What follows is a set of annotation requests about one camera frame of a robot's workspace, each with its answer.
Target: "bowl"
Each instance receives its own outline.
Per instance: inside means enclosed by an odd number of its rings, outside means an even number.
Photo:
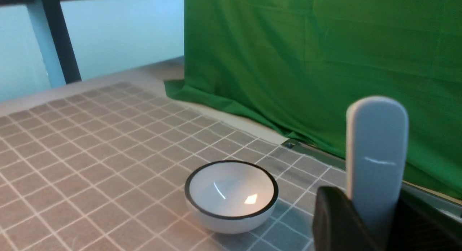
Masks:
[[[278,185],[263,168],[225,160],[196,169],[184,187],[192,216],[205,228],[225,234],[250,231],[274,210]]]

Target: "wall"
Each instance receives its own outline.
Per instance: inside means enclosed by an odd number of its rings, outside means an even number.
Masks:
[[[0,8],[0,100],[51,88],[25,6]]]
[[[83,80],[184,54],[183,0],[81,0],[61,6]],[[0,7],[0,100],[50,88],[26,7]]]

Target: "metal frame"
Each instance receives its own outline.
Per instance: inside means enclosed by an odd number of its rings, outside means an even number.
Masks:
[[[52,87],[82,80],[61,1],[0,0],[0,6],[26,4]]]

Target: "green backdrop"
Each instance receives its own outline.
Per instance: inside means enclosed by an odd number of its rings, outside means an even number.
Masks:
[[[461,35],[462,0],[185,0],[185,80],[166,89],[340,157],[348,105],[395,98],[405,180],[461,199]]]

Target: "gray grid mat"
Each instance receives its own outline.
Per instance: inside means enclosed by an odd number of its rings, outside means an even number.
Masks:
[[[0,118],[0,250],[304,251],[315,191],[345,174],[128,83]],[[220,159],[277,179],[272,218],[239,235],[203,229],[183,185]]]

